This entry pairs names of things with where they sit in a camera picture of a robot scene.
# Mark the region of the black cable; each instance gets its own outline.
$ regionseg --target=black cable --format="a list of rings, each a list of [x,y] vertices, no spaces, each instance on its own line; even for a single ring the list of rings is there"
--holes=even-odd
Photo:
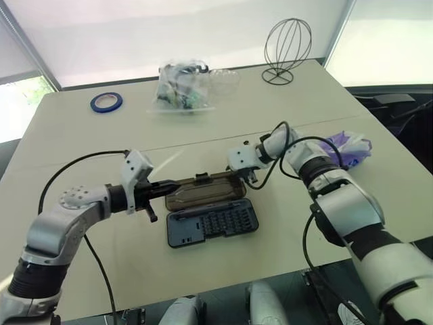
[[[285,140],[285,143],[284,143],[283,150],[281,151],[281,154],[274,160],[273,164],[271,165],[271,168],[268,170],[268,173],[265,176],[265,179],[263,180],[263,182],[259,186],[253,186],[248,181],[248,179],[245,180],[245,184],[249,188],[251,188],[253,190],[260,190],[260,189],[262,189],[266,185],[266,183],[268,182],[268,179],[270,178],[271,173],[272,173],[273,169],[275,168],[275,165],[278,162],[279,162],[279,170],[285,176],[291,177],[293,179],[300,179],[298,176],[290,175],[289,173],[287,173],[284,170],[284,168],[283,168],[283,159],[284,159],[284,156],[286,155],[286,152],[288,150],[290,150],[292,147],[294,147],[299,142],[302,142],[302,141],[305,141],[305,140],[319,140],[319,141],[325,142],[336,153],[336,156],[337,156],[337,159],[338,159],[338,164],[340,165],[340,167],[342,169],[346,169],[346,167],[344,166],[343,158],[341,156],[340,151],[338,151],[337,147],[331,141],[329,141],[328,139],[325,139],[323,137],[317,137],[317,136],[311,135],[311,136],[308,136],[308,137],[301,137],[301,138],[299,138],[299,139],[297,139],[297,140],[295,140],[295,141],[293,141],[292,143],[289,144],[289,141],[290,141],[290,126],[289,126],[289,124],[286,121],[282,121],[282,122],[278,123],[278,125],[274,128],[274,130],[272,130],[272,132],[274,132],[276,129],[278,129],[282,125],[284,125],[286,127],[286,140]]]
[[[125,156],[129,153],[128,150],[111,150],[111,151],[100,151],[100,152],[94,152],[92,154],[86,154],[85,156],[82,156],[80,158],[77,158],[73,161],[71,161],[70,163],[64,165],[61,169],[59,169],[47,182],[47,184],[45,185],[45,187],[43,188],[42,192],[41,192],[41,197],[39,199],[39,206],[38,206],[38,215],[40,213],[42,213],[43,210],[43,201],[45,200],[45,196],[47,195],[48,189],[51,186],[51,184],[54,182],[54,180],[61,174],[63,173],[67,168],[71,167],[72,165],[76,164],[79,161],[85,160],[87,158],[90,157],[94,157],[94,156],[99,156],[102,154],[124,154]],[[95,257],[95,260],[99,266],[99,269],[102,273],[102,276],[104,277],[104,281],[106,283],[107,286],[107,290],[108,290],[108,294],[110,296],[110,303],[111,303],[111,310],[112,310],[112,316],[113,316],[113,323],[114,325],[117,325],[117,315],[116,315],[116,304],[114,303],[114,295],[113,295],[113,291],[111,288],[111,284],[110,281],[108,280],[107,277],[107,273],[102,265],[101,259],[97,256],[97,253],[95,252],[95,249],[93,248],[93,246],[90,243],[90,239],[87,237],[87,235],[84,235],[84,240],[87,244],[87,246],[89,247],[92,255]]]
[[[302,142],[304,140],[319,140],[322,142],[325,142],[329,147],[332,148],[332,150],[336,153],[337,159],[338,159],[338,164],[340,165],[340,168],[342,169],[346,169],[346,166],[344,166],[343,163],[343,158],[341,156],[340,151],[337,149],[337,147],[335,146],[335,144],[333,144],[331,141],[329,141],[328,139],[325,139],[324,137],[316,137],[314,135],[308,136],[308,137],[301,137],[295,141],[293,141],[289,146],[287,146],[287,148],[284,150],[284,152],[290,150],[290,148],[292,148],[294,145],[298,144],[299,142]],[[283,159],[280,160],[279,162],[279,170],[288,177],[294,178],[294,179],[300,179],[297,176],[294,175],[290,175],[289,173],[285,172],[283,169]]]
[[[286,121],[282,121],[280,123],[278,123],[278,125],[274,128],[274,130],[272,130],[272,132],[274,132],[276,129],[278,129],[280,126],[284,125],[286,127],[286,141],[284,142],[284,148],[288,146],[289,144],[289,140],[290,140],[290,126],[289,123],[287,123]],[[281,154],[274,160],[273,164],[271,165],[271,168],[268,170],[268,173],[265,176],[265,179],[263,180],[263,182],[259,185],[259,186],[253,186],[251,185],[251,183],[248,181],[248,179],[245,180],[245,184],[253,189],[253,190],[260,190],[261,188],[263,188],[263,186],[266,185],[266,183],[268,182],[268,179],[271,176],[271,173],[273,171],[273,169],[275,168],[275,166],[277,165],[278,161],[284,157],[284,154],[286,153],[285,150],[281,151]]]
[[[45,187],[42,190],[41,193],[41,197],[39,198],[39,206],[38,206],[38,214],[42,212],[43,210],[43,201],[45,200],[45,196],[47,195],[48,189],[49,187],[52,185],[52,183],[55,181],[55,179],[61,174],[63,173],[66,169],[68,169],[69,167],[71,167],[72,165],[75,165],[76,163],[78,163],[79,161],[94,157],[94,156],[99,156],[101,154],[128,154],[129,151],[128,150],[111,150],[111,151],[100,151],[100,152],[94,152],[92,154],[86,154],[85,156],[82,156],[80,158],[77,158],[73,161],[71,161],[70,163],[64,165],[61,169],[59,169],[57,171],[57,173],[55,173],[47,182],[47,184],[45,185]]]
[[[87,235],[84,235],[84,240],[86,241],[87,246],[89,247],[90,251],[92,252],[93,257],[95,257],[96,263],[99,266],[99,269],[101,270],[102,276],[104,277],[104,281],[107,286],[108,295],[110,296],[110,304],[111,304],[111,312],[113,317],[113,324],[117,325],[117,314],[116,314],[116,304],[114,303],[114,295],[113,290],[111,289],[110,281],[108,280],[106,270],[104,269],[104,266],[102,265],[101,259],[99,256],[97,256],[97,253],[95,252],[95,249],[93,248],[92,244],[90,243],[89,237]]]
[[[311,263],[308,251],[306,249],[306,235],[308,234],[308,230],[310,228],[310,224],[314,219],[314,215],[311,215],[309,219],[306,222],[305,228],[304,228],[304,234],[302,235],[302,250],[304,251],[304,257],[309,265],[311,271],[320,279],[322,284],[328,289],[328,291],[335,296],[344,306],[346,306],[347,309],[349,309],[362,323],[365,325],[372,325],[371,322],[369,322],[359,311],[357,311],[345,298],[340,296],[338,292],[336,292],[331,284],[325,279],[321,271]]]

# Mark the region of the white table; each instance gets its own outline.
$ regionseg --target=white table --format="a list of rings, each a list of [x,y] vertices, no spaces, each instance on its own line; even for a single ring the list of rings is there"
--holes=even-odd
[[[193,116],[147,112],[157,81],[46,95],[10,169],[66,163],[95,151],[149,150],[263,132],[281,116],[287,116],[292,126],[300,126],[367,114],[314,60],[299,66],[287,87],[263,82],[263,69],[239,69],[236,92],[217,98],[215,111]],[[108,91],[118,92],[123,105],[109,114],[92,111],[92,98]]]

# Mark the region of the plastic bag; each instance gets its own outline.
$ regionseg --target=plastic bag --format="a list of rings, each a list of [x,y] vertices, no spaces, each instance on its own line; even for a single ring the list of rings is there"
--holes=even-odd
[[[328,138],[340,151],[343,163],[349,168],[359,164],[361,161],[371,156],[371,141],[364,139],[363,134],[350,131],[342,131]],[[320,143],[322,149],[331,157],[332,161],[338,165],[338,158],[334,150],[324,142]]]
[[[155,112],[212,110],[209,104],[209,67],[202,61],[174,62],[160,67]]]
[[[240,77],[236,71],[216,69],[209,72],[210,91],[216,96],[230,96],[235,93]]]

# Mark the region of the white roller blind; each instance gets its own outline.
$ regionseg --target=white roller blind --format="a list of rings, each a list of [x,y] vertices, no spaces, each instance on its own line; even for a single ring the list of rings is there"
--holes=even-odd
[[[430,84],[432,58],[432,0],[358,0],[327,70],[345,87]]]
[[[25,77],[36,70],[0,21],[0,84],[15,81],[16,77]]]
[[[272,26],[306,20],[323,57],[346,0],[7,0],[62,87],[156,76],[170,59],[263,63]]]

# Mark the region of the transparent case lid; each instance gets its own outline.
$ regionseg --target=transparent case lid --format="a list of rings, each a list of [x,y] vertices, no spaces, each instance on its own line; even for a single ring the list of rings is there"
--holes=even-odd
[[[178,181],[181,187],[165,197],[170,211],[179,211],[210,203],[237,200],[245,196],[241,179],[232,171],[208,175],[197,174],[195,178]]]

